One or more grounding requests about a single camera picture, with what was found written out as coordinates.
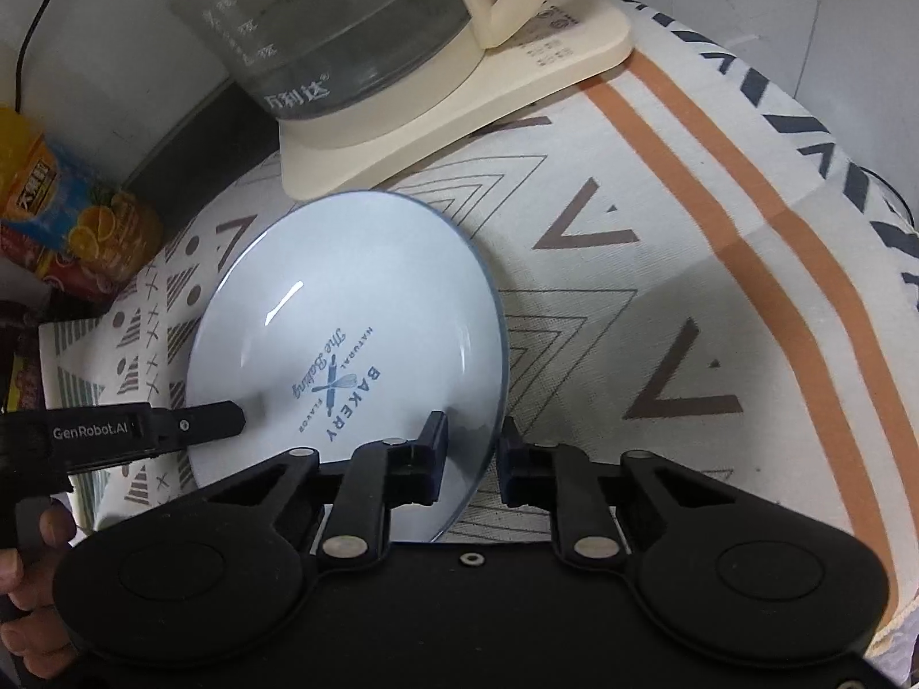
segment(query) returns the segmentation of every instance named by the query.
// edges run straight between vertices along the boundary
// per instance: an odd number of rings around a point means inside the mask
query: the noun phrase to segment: snack package
[[[0,183],[0,216],[8,227],[112,282],[127,282],[162,243],[153,209],[98,181],[6,107],[0,107]]]
[[[68,295],[105,303],[118,286],[104,274],[92,272],[75,257],[46,249],[29,236],[0,224],[0,254]]]

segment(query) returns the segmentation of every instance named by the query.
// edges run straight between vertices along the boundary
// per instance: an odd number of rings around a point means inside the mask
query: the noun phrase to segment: finger
[[[74,517],[60,500],[53,501],[52,506],[41,514],[38,529],[49,547],[62,547],[76,536]]]
[[[50,653],[70,644],[67,629],[52,606],[0,626],[0,638],[15,655]]]
[[[66,549],[49,549],[37,562],[26,568],[22,582],[9,593],[9,600],[21,611],[34,611],[54,603],[52,582],[54,570],[66,553]]]
[[[22,559],[15,549],[0,549],[0,593],[9,593],[22,579]]]
[[[40,679],[53,679],[76,659],[76,649],[72,645],[61,648],[59,651],[45,653],[29,653],[23,658],[26,671],[38,676]]]

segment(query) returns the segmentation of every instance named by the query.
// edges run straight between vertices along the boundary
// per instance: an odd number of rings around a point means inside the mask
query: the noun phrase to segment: black cable
[[[29,48],[29,41],[32,40],[32,36],[35,33],[35,28],[38,28],[38,21],[41,20],[41,16],[45,14],[45,10],[48,8],[49,2],[52,0],[42,0],[41,6],[38,9],[38,13],[35,13],[35,17],[32,19],[32,24],[29,25],[29,30],[26,31],[26,37],[22,40],[22,45],[20,47],[20,56],[16,60],[16,103],[15,108],[17,112],[20,112],[22,108],[22,65],[26,61],[26,50]]]
[[[903,199],[902,195],[893,187],[893,184],[890,183],[890,181],[888,181],[887,179],[885,179],[880,173],[875,173],[870,168],[865,168],[865,166],[863,165],[860,165],[858,167],[861,168],[868,175],[874,176],[876,179],[878,179],[878,181],[883,183],[888,189],[890,189],[893,192],[893,195],[896,196],[897,199],[899,199],[899,203],[902,204],[903,207],[906,209],[907,215],[910,215],[910,225],[913,227],[916,227],[916,220],[913,219],[913,210],[911,210],[910,206],[906,204],[906,200]]]

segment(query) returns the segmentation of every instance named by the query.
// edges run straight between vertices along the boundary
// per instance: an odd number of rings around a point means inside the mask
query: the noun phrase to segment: patterned tablecloth
[[[873,648],[908,671],[919,587],[919,238],[817,119],[734,55],[621,0],[617,71],[386,184],[488,262],[531,441],[642,447],[847,529],[890,573]],[[43,327],[49,406],[184,401],[234,258],[292,209],[272,156],[181,231],[105,317]],[[184,455],[82,481],[88,527],[194,487]],[[450,540],[544,538],[490,473]]]

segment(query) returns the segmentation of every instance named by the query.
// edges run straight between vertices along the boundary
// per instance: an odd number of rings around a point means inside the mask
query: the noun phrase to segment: cream kettle base
[[[323,117],[356,123],[355,144],[317,146],[323,140],[321,133],[317,139],[315,122],[323,119],[280,122],[284,191],[293,199],[306,201],[342,189],[377,186],[461,137],[619,65],[631,54],[632,46],[630,23],[614,0],[546,0],[543,10],[520,31],[486,52],[456,90],[433,108],[378,137],[361,141],[360,131],[366,130],[360,124],[365,120],[357,114],[385,112],[391,100],[386,94],[393,91],[392,99],[399,100],[396,94],[406,89],[403,83],[415,80],[415,74],[366,102],[337,112],[343,114],[340,118],[336,114]],[[429,64],[418,72],[435,74],[427,69],[429,66],[433,67]]]

